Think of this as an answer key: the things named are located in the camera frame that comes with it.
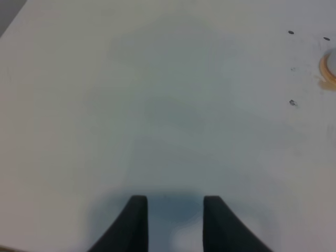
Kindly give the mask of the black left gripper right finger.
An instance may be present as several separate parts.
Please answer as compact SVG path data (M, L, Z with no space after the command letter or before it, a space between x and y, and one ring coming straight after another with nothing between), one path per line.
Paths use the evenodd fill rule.
M203 200L203 251L271 251L219 196Z

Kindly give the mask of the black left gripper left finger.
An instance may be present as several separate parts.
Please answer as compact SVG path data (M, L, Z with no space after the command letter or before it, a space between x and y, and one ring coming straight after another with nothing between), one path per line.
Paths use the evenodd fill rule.
M89 251L149 251L147 197L131 196L117 219Z

